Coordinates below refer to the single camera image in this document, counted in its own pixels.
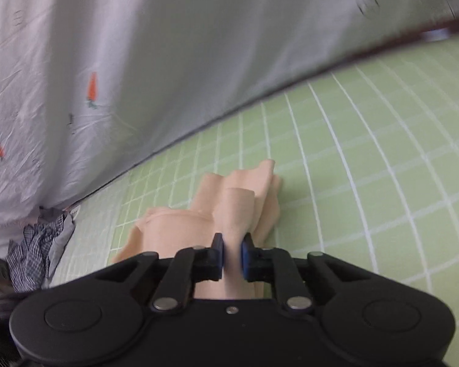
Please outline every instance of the white fabric sheet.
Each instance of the white fabric sheet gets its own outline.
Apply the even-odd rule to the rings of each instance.
[[[246,101],[459,0],[0,0],[0,243]],[[88,100],[96,73],[96,90]]]

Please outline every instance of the plaid cloth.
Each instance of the plaid cloth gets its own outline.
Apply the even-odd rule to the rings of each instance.
[[[15,291],[41,288],[49,270],[49,249],[54,238],[62,232],[64,219],[61,214],[50,223],[27,225],[19,243],[10,241],[6,261]]]

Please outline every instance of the black object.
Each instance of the black object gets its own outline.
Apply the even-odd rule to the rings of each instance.
[[[246,235],[243,274],[272,284],[273,298],[193,299],[222,262],[221,234],[174,258],[137,255],[28,297],[11,335],[46,366],[445,366],[455,321],[431,295],[326,254],[258,249]]]

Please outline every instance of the beige cloth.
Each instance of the beige cloth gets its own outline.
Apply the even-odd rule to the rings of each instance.
[[[246,233],[256,246],[264,245],[279,217],[277,193],[281,180],[274,175],[274,161],[264,160],[252,170],[228,176],[205,174],[190,208],[149,208],[132,228],[127,244],[114,262],[140,252],[156,251],[170,258],[178,250],[211,245],[214,233],[225,243],[223,279],[196,285],[196,298],[248,299],[263,295],[261,283],[247,283],[241,272],[240,247]]]

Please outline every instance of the small screw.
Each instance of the small screw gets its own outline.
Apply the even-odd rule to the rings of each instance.
[[[240,310],[236,306],[228,306],[226,308],[226,313],[229,315],[236,315]]]
[[[292,296],[287,300],[287,306],[294,310],[303,310],[311,306],[311,299],[305,296]]]
[[[161,311],[166,311],[166,310],[172,310],[175,309],[179,303],[177,302],[176,299],[174,298],[158,298],[153,302],[153,306],[155,309],[161,310]]]

